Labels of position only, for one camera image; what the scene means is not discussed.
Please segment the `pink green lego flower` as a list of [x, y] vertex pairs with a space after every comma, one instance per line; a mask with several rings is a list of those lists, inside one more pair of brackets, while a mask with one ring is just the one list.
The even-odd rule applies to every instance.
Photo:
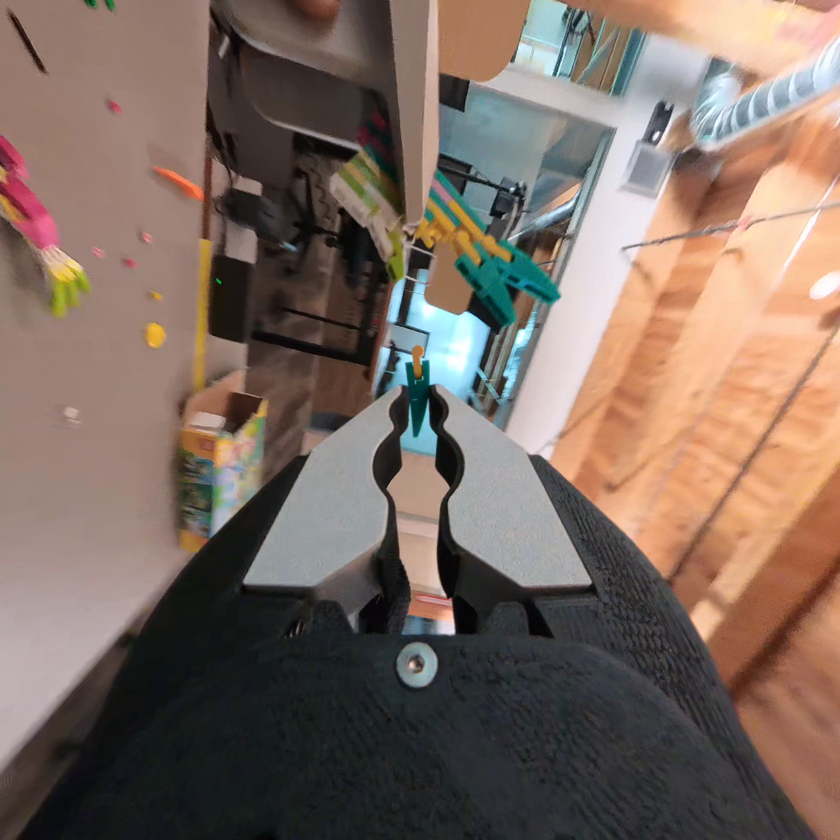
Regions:
[[25, 158], [1, 138], [2, 219], [24, 240], [46, 283], [51, 314], [63, 319], [91, 290], [83, 266], [60, 246], [60, 233], [49, 210], [28, 185]]

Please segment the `teal yellow lego assembly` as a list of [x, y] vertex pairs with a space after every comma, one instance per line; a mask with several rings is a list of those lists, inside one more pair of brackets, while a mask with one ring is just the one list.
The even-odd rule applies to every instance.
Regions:
[[391, 125], [379, 111], [363, 121], [356, 133], [359, 151], [329, 181], [339, 207], [371, 236], [391, 281], [406, 275], [406, 249], [419, 238], [429, 249], [450, 246], [455, 269], [489, 316], [495, 329], [511, 326], [516, 318], [510, 292], [521, 291], [535, 301], [553, 305], [560, 294], [530, 256], [490, 234], [474, 209], [437, 169], [423, 215], [408, 233], [401, 185], [396, 170]]

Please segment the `silver air duct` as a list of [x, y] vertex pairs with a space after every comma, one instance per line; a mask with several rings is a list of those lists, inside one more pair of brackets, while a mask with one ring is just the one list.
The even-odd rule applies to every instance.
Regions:
[[700, 85], [689, 117], [691, 143], [717, 153], [760, 131], [780, 127], [838, 98], [839, 38], [807, 62], [749, 90], [733, 64], [714, 59]]

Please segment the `grey wall vent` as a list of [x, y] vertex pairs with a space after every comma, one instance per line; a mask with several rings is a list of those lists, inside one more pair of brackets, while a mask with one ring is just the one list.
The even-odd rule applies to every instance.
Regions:
[[669, 178], [675, 159], [674, 152], [639, 140], [635, 143], [618, 188], [636, 196], [657, 199]]

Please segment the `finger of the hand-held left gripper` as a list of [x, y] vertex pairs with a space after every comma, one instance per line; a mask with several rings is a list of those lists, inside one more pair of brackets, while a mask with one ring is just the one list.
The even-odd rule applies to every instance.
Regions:
[[360, 126], [379, 111], [398, 154], [389, 2], [341, 2], [330, 24], [304, 18], [291, 2], [216, 2], [215, 14], [241, 43], [245, 94], [266, 121], [354, 151]]
[[397, 149], [405, 221], [424, 216], [438, 168], [438, 2], [391, 1]]

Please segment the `thin black rod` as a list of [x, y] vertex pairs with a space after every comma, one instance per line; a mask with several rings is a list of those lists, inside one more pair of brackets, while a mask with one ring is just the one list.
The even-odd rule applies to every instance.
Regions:
[[7, 16], [7, 19], [9, 21], [10, 25], [12, 25], [12, 27], [14, 29], [14, 32], [16, 33], [22, 47], [24, 48], [24, 51], [29, 56], [29, 58], [32, 60], [35, 68], [37, 69], [37, 71], [41, 75], [47, 77], [49, 75], [49, 71], [46, 67], [46, 64], [43, 61], [43, 59], [41, 58], [37, 48], [35, 47], [34, 42], [30, 38], [27, 30], [25, 29], [25, 27], [21, 23], [20, 19], [16, 15], [16, 13], [10, 7], [8, 7], [6, 9], [6, 16]]

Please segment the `black box with green light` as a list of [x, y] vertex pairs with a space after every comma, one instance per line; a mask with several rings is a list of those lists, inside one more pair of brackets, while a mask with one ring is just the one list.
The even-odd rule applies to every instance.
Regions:
[[209, 276], [208, 334], [247, 344], [251, 334], [255, 265], [221, 253], [213, 256]]

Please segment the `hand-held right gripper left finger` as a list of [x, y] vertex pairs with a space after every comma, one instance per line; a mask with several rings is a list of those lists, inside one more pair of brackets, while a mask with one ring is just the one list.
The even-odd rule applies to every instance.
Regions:
[[311, 451], [245, 574], [247, 591], [336, 602], [363, 632], [403, 631], [411, 587], [389, 486], [409, 415], [407, 389], [396, 387]]

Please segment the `tan rounded panel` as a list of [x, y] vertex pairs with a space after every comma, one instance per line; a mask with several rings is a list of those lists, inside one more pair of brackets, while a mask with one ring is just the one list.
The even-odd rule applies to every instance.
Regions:
[[439, 1], [438, 71], [491, 81], [515, 56], [530, 1]]
[[427, 271], [424, 299], [433, 308], [459, 316], [468, 311], [473, 292], [455, 265], [457, 257], [448, 243], [436, 244]]

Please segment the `yellow tape strip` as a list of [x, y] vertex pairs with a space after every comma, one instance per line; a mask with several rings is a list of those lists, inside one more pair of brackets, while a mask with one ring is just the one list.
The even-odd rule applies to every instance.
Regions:
[[210, 275], [214, 255], [211, 240], [198, 241], [198, 280], [196, 288], [196, 326], [193, 343], [192, 393], [201, 391], [206, 382], [207, 324]]

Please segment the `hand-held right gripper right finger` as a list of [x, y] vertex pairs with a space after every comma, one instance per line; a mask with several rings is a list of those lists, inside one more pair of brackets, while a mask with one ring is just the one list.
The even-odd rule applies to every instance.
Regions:
[[549, 634], [539, 604], [577, 606], [595, 584], [529, 454], [441, 385], [430, 388], [428, 413], [447, 486], [437, 570], [455, 632], [479, 634], [499, 606], [514, 604], [526, 634]]

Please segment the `colourful lego box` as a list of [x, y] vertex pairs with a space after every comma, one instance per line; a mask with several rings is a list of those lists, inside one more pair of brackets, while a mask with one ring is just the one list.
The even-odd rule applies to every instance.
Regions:
[[261, 488], [267, 401], [207, 389], [185, 409], [178, 451], [178, 541], [200, 550]]

